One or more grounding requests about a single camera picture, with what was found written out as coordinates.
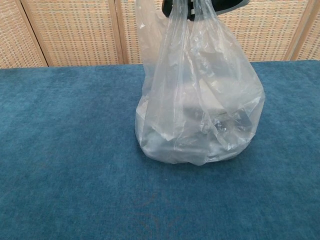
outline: blue carpet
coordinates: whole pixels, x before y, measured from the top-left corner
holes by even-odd
[[[266,93],[238,157],[148,159],[141,65],[0,70],[0,239],[320,239],[320,62],[252,64]]]

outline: table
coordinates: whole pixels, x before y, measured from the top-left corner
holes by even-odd
[[[320,62],[252,65],[256,136],[203,166],[142,153],[142,65],[1,69],[0,239],[320,239]]]

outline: wicker panel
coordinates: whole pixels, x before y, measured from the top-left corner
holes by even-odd
[[[298,59],[320,60],[320,12],[318,12],[310,32],[306,37],[306,40],[298,55]]]
[[[162,0],[154,0],[159,9]],[[121,0],[128,61],[141,63],[135,1]],[[250,61],[283,60],[308,0],[251,0],[245,7],[220,15]]]
[[[122,63],[113,28],[112,14],[116,10],[110,8],[108,0],[23,2],[49,65]]]
[[[0,1],[0,68],[42,66],[16,1]]]

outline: plastic bag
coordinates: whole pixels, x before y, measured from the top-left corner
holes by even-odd
[[[227,160],[254,137],[265,94],[211,0],[173,0],[169,19],[153,0],[136,0],[145,70],[135,134],[143,152],[165,163]]]

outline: translucent plastic bag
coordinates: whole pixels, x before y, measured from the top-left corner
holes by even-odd
[[[165,163],[227,160],[254,137],[263,86],[211,0],[173,0],[169,19],[153,0],[136,0],[145,80],[135,133],[143,152]]]

